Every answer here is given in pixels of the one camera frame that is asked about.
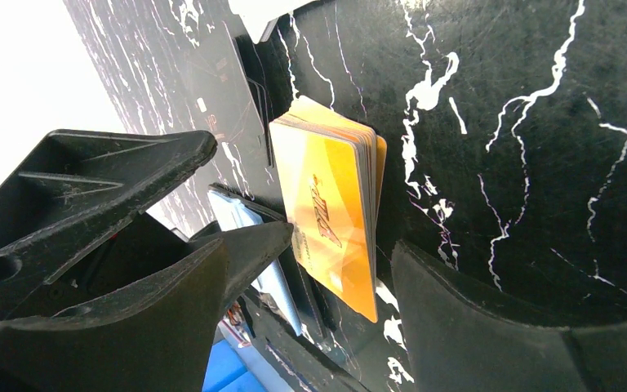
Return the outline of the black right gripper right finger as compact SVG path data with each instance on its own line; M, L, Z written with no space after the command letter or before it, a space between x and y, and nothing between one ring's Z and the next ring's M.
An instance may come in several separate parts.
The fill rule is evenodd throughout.
M391 270L419 391L627 391L627 321L577 325L403 240Z

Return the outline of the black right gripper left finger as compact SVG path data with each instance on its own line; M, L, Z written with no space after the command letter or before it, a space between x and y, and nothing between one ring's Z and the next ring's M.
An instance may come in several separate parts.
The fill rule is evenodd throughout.
M226 285L226 247L51 317L0 322L0 391L199 391Z

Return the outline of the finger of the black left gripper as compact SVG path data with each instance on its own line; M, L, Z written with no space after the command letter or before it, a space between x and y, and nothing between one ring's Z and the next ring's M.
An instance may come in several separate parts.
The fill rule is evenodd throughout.
M256 278L291 245L293 225L286 221L251 225L228 231L213 221L189 238L199 248L220 239L227 249L227 278L220 307L226 311Z
M47 134L0 184L0 302L56 281L216 150L208 131Z

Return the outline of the orange object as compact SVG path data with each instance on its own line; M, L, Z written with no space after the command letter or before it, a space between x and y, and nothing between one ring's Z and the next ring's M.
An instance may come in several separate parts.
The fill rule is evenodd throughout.
M387 143L307 96L269 124L296 261L374 323L376 227Z

